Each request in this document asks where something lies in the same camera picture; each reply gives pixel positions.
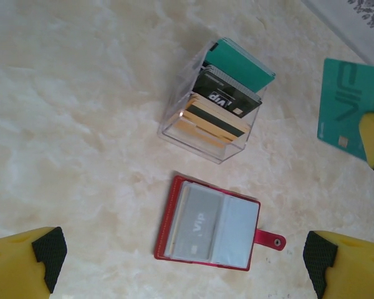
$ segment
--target card holder box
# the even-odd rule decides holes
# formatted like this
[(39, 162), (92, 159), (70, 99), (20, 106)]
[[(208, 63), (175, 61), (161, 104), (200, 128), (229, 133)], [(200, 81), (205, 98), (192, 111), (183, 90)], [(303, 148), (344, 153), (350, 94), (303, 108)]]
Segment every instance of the card holder box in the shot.
[[(199, 104), (191, 106), (193, 87), (203, 68), (206, 54), (216, 41), (208, 42), (187, 65), (182, 68), (175, 78), (168, 104), (158, 129), (158, 136), (166, 141), (178, 145), (192, 153), (198, 154), (215, 163), (222, 163), (230, 157), (243, 151), (251, 134), (259, 107), (236, 120), (231, 112), (217, 107), (216, 104), (201, 99)], [(266, 87), (256, 93), (263, 100)], [(196, 117), (196, 113), (188, 108), (206, 107), (205, 113), (210, 117), (221, 119), (226, 126), (238, 124), (243, 127), (242, 134), (229, 134), (229, 130), (217, 128), (213, 122)]]

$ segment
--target clear acrylic box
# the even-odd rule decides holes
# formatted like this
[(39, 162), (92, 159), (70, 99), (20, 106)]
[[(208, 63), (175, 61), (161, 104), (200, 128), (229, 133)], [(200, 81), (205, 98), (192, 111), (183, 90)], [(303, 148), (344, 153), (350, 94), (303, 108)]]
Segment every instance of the clear acrylic box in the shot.
[[(206, 53), (214, 44), (215, 41), (206, 44), (176, 76), (174, 88), (158, 129), (158, 136), (220, 164), (244, 150), (260, 106), (242, 118), (249, 128), (248, 131), (230, 142), (225, 142), (210, 132), (202, 130), (197, 124), (184, 116)], [(263, 99), (265, 91), (266, 87), (260, 90), (257, 95)]]

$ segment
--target silver vip card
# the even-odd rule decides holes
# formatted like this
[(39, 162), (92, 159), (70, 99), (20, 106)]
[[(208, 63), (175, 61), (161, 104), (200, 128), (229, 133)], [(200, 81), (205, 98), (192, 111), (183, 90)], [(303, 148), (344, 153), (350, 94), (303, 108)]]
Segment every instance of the silver vip card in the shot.
[(172, 256), (205, 262), (211, 258), (223, 194), (195, 183), (185, 187), (189, 191), (184, 205), (180, 207), (181, 218), (175, 232)]
[(175, 248), (175, 239), (177, 235), (177, 231), (180, 225), (181, 215), (183, 213), (183, 209), (186, 203), (186, 199), (189, 194), (189, 185), (191, 185), (190, 182), (185, 181), (181, 185), (180, 193), (178, 196), (177, 206), (175, 209), (175, 214), (173, 215), (172, 225), (170, 227), (168, 241), (166, 243), (165, 248), (165, 257), (171, 257), (173, 250)]

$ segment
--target card chip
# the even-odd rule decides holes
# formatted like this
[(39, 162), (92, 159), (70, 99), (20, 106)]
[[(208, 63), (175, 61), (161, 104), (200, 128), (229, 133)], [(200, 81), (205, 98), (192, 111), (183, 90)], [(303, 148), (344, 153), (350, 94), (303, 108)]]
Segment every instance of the card chip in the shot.
[(343, 136), (339, 136), (338, 144), (344, 148), (348, 146), (349, 139)]
[(238, 115), (240, 115), (240, 114), (242, 113), (242, 110), (241, 110), (241, 109), (238, 109), (238, 108), (236, 108), (236, 109), (234, 109), (234, 110), (233, 110), (233, 112), (234, 112), (235, 114), (238, 114)]
[(197, 245), (191, 246), (191, 254), (196, 254), (197, 250), (198, 250), (198, 246)]

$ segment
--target black rubber pad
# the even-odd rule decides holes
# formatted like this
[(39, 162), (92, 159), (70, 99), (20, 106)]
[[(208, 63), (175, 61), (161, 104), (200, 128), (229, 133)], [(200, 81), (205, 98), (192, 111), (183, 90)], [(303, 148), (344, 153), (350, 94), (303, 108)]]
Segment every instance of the black rubber pad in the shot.
[(334, 265), (337, 250), (337, 245), (315, 232), (308, 233), (304, 248), (304, 261), (318, 299), (323, 298), (327, 287), (325, 271)]
[(54, 292), (62, 264), (67, 255), (67, 244), (60, 227), (56, 227), (32, 243), (38, 262), (43, 262), (46, 272), (44, 281), (50, 293)]

